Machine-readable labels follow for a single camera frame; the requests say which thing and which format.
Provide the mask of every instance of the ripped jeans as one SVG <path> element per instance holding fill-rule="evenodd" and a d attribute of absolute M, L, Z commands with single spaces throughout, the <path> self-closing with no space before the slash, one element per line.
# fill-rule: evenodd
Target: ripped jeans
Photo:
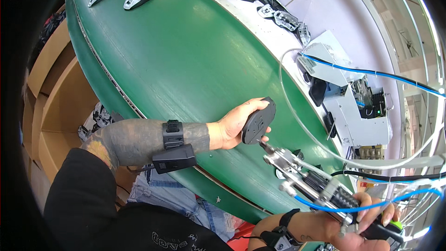
<path fill-rule="evenodd" d="M 143 202 L 176 211 L 216 233 L 224 242 L 234 236 L 233 216 L 195 194 L 168 174 L 155 169 L 142 172 L 131 188 L 127 202 Z"/>

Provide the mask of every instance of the black sleeve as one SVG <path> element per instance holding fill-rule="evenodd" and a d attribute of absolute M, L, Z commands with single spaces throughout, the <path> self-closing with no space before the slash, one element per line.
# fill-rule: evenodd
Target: black sleeve
<path fill-rule="evenodd" d="M 73 148 L 49 189 L 44 218 L 65 250 L 81 250 L 117 215 L 116 182 L 107 165 Z"/>

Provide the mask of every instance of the person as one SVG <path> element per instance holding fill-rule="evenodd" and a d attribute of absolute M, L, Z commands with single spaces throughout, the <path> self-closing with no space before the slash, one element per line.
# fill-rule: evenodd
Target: person
<path fill-rule="evenodd" d="M 183 123 L 184 143 L 192 144 L 195 153 L 235 147 L 241 142 L 240 132 L 249 114 L 269 104 L 261 99 L 241 104 L 217 122 Z M 69 152 L 54 178 L 44 209 L 44 219 L 64 249 L 232 250 L 225 243 L 230 235 L 222 224 L 227 219 L 222 211 L 196 200 L 192 192 L 166 174 L 152 170 L 138 176 L 126 206 L 116 211 L 116 169 L 150 164 L 152 155 L 164 149 L 162 123 L 122 120 L 96 131 L 81 148 Z M 380 201 L 366 193 L 354 197 L 361 206 Z M 378 210 L 359 213 L 360 231 L 374 221 Z M 384 225 L 390 219 L 398 220 L 394 212 L 389 205 L 382 217 Z M 259 237 L 261 232 L 279 226 L 282 215 L 261 220 L 252 236 Z M 355 233 L 340 238 L 339 223 L 325 212 L 295 213 L 288 230 L 298 242 L 329 242 L 341 251 L 389 250 L 386 241 L 365 240 Z M 261 239 L 251 238 L 248 250 L 270 249 Z"/>

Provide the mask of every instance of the hand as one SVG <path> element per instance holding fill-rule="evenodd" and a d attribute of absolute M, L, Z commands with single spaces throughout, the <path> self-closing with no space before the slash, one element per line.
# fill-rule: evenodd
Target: hand
<path fill-rule="evenodd" d="M 360 192 L 353 197 L 360 201 L 361 207 L 381 202 L 380 199 L 371 198 L 367 193 Z M 376 219 L 381 207 L 367 209 L 358 213 L 359 234 L 365 231 Z M 393 204 L 389 204 L 384 210 L 382 224 L 387 226 L 390 220 L 399 221 L 401 212 L 395 210 Z M 340 251 L 389 251 L 390 246 L 385 240 L 366 240 L 356 233 L 348 233 L 343 238 L 338 236 L 341 227 L 339 222 L 327 215 L 325 220 L 325 230 L 328 235 L 328 242 Z"/>
<path fill-rule="evenodd" d="M 248 116 L 258 109 L 265 109 L 269 102 L 261 101 L 263 98 L 251 99 L 240 106 L 235 107 L 227 113 L 221 120 L 208 123 L 209 129 L 209 149 L 231 149 L 242 141 L 241 131 Z M 267 136 L 263 136 L 262 141 L 268 141 Z"/>

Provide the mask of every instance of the black wrist strap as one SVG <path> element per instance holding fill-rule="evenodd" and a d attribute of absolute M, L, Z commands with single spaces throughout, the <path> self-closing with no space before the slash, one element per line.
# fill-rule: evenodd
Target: black wrist strap
<path fill-rule="evenodd" d="M 163 141 L 165 150 L 184 145 L 183 124 L 178 120 L 163 123 Z"/>
<path fill-rule="evenodd" d="M 282 218 L 280 218 L 279 226 L 285 226 L 288 228 L 288 224 L 291 221 L 291 218 L 298 212 L 300 212 L 300 209 L 292 209 L 289 212 L 285 213 Z"/>

